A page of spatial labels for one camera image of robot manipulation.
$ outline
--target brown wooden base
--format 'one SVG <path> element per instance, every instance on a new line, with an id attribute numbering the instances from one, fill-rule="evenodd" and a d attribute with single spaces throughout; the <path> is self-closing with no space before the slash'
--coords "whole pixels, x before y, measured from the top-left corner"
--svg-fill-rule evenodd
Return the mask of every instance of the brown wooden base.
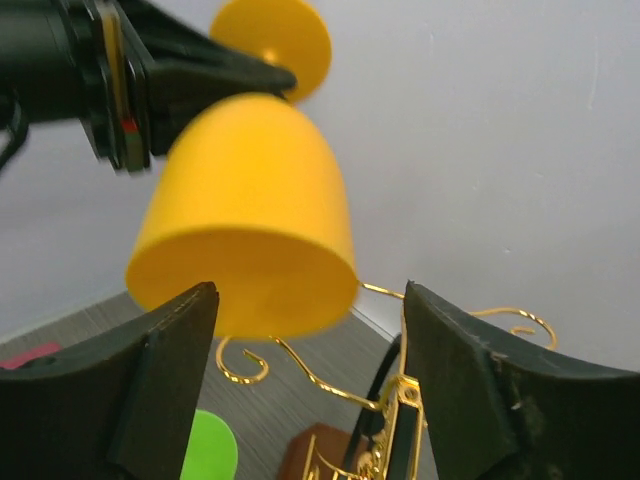
<path id="1" fill-rule="evenodd" d="M 331 464 L 340 466 L 351 434 L 323 423 L 316 423 L 291 440 L 280 465 L 278 480 L 306 480 L 302 478 L 302 474 L 312 435 L 316 435 L 317 451 Z M 358 446 L 357 456 L 363 453 L 366 447 L 367 443 L 362 439 Z M 313 455 L 311 465 L 320 467 L 321 480 L 332 478 L 333 472 L 320 461 L 317 454 Z"/>

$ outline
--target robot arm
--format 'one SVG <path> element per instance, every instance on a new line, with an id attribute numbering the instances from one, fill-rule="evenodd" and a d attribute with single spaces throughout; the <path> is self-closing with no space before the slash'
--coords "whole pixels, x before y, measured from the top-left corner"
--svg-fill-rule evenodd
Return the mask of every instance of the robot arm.
<path id="1" fill-rule="evenodd" d="M 77 119 L 97 158 L 143 171 L 209 105 L 296 86 L 144 0 L 0 0 L 0 32 L 0 169 L 30 124 Z"/>

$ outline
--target red marking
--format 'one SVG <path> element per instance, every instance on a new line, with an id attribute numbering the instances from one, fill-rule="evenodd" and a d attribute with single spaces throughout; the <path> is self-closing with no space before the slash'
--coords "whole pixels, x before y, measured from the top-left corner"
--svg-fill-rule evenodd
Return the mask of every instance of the red marking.
<path id="1" fill-rule="evenodd" d="M 138 125 L 133 118 L 127 118 L 122 120 L 122 128 L 125 133 L 135 133 L 138 131 Z"/>
<path id="2" fill-rule="evenodd" d="M 45 355 L 51 355 L 52 353 L 55 353 L 59 350 L 61 350 L 61 347 L 57 343 L 45 343 L 44 345 L 40 345 L 33 350 L 29 350 L 28 352 L 18 355 L 17 357 L 13 357 L 6 362 L 0 363 L 0 367 L 7 370 L 13 370 L 15 368 L 21 367 L 25 363 L 35 358 L 44 357 Z"/>

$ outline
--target wooden floor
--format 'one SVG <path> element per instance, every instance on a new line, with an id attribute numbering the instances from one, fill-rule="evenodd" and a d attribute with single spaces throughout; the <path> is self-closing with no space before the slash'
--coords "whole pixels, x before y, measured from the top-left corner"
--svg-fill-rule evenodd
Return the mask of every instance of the wooden floor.
<path id="1" fill-rule="evenodd" d="M 140 310 L 123 294 L 56 323 L 0 345 L 0 361 L 46 342 L 63 347 L 90 338 L 127 320 Z M 300 356 L 323 380 L 365 395 L 387 348 L 387 341 L 369 326 L 349 318 L 340 326 L 307 340 L 292 342 Z M 271 373 L 255 386 L 229 383 L 213 360 L 205 374 L 200 407 L 222 417 L 238 441 L 237 480 L 276 477 L 291 438 L 316 422 L 351 431 L 357 408 L 312 385 L 294 361 L 274 345 L 250 346 L 270 364 Z M 257 368 L 239 346 L 225 357 L 230 368 L 250 375 Z M 428 435 L 423 436 L 419 479 L 437 479 Z"/>

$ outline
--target gold decorative holder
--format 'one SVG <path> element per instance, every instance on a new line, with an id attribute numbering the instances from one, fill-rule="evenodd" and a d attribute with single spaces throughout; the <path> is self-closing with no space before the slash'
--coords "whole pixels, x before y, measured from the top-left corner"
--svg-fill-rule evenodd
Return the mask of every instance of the gold decorative holder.
<path id="1" fill-rule="evenodd" d="M 389 295 L 400 300 L 404 299 L 404 295 L 398 292 L 387 290 L 385 288 L 377 287 L 375 285 L 363 283 L 361 286 L 367 290 L 371 290 L 380 294 Z M 520 315 L 534 321 L 540 327 L 542 327 L 550 337 L 550 343 L 546 346 L 549 350 L 555 350 L 558 344 L 558 339 L 553 328 L 542 318 L 529 313 L 520 308 L 514 307 L 498 307 L 487 310 L 481 310 L 477 312 L 471 312 L 476 317 L 486 317 L 490 315 L 498 314 L 512 314 Z M 530 327 L 516 326 L 510 330 L 510 333 L 514 335 L 518 334 L 535 334 L 535 330 Z M 278 337 L 270 337 L 270 339 L 279 345 L 293 360 L 298 367 L 304 372 L 309 380 L 320 389 L 343 398 L 347 401 L 355 403 L 359 407 L 372 411 L 381 412 L 384 417 L 384 427 L 374 437 L 373 448 L 361 453 L 357 459 L 357 467 L 355 472 L 348 472 L 342 470 L 335 465 L 332 461 L 328 460 L 321 451 L 318 450 L 318 436 L 316 433 L 312 433 L 309 439 L 309 444 L 306 449 L 306 457 L 304 461 L 303 471 L 300 480 L 329 480 L 328 478 L 321 478 L 321 469 L 331 472 L 331 480 L 338 480 L 340 478 L 347 478 L 353 480 L 393 480 L 388 478 L 389 465 L 391 461 L 391 454 L 394 450 L 394 434 L 396 427 L 398 426 L 398 415 L 400 409 L 409 409 L 414 411 L 415 429 L 412 435 L 411 441 L 411 455 L 408 459 L 408 471 L 409 479 L 416 480 L 418 475 L 418 465 L 420 461 L 420 446 L 422 443 L 422 433 L 427 427 L 427 420 L 424 412 L 423 399 L 420 393 L 420 385 L 418 380 L 409 376 L 406 372 L 407 365 L 407 335 L 406 325 L 404 319 L 404 313 L 402 314 L 402 332 L 401 332 L 401 344 L 400 344 L 400 358 L 399 367 L 397 372 L 393 373 L 385 383 L 382 394 L 378 401 L 368 400 L 355 393 L 348 392 L 337 388 L 328 382 L 320 379 L 314 374 L 311 369 L 305 364 L 300 356 L 295 352 L 291 346 Z M 259 383 L 269 374 L 269 364 L 261 357 L 249 350 L 243 350 L 243 354 L 250 360 L 257 363 L 261 370 L 258 374 L 253 376 L 242 376 L 233 373 L 224 363 L 224 350 L 232 340 L 231 337 L 225 337 L 216 350 L 216 365 L 218 369 L 224 374 L 224 376 L 233 383 L 239 385 L 251 385 Z"/>

